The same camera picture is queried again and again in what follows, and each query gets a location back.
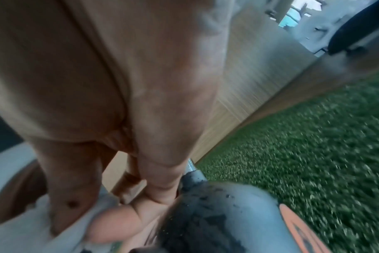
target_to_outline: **green carpet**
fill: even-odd
[[[379,252],[379,73],[239,130],[197,167],[269,191],[333,252]]]

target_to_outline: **orange label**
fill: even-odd
[[[331,253],[317,235],[289,207],[280,204],[280,212],[302,253]]]

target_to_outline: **green artificial turf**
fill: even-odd
[[[239,130],[197,167],[269,191],[333,252],[379,252],[379,73]]]

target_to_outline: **skin fold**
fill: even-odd
[[[95,203],[117,151],[129,153],[128,173],[147,186],[96,219],[89,240],[129,238],[174,200],[222,78],[233,7],[0,1],[0,115],[36,152],[55,234]]]

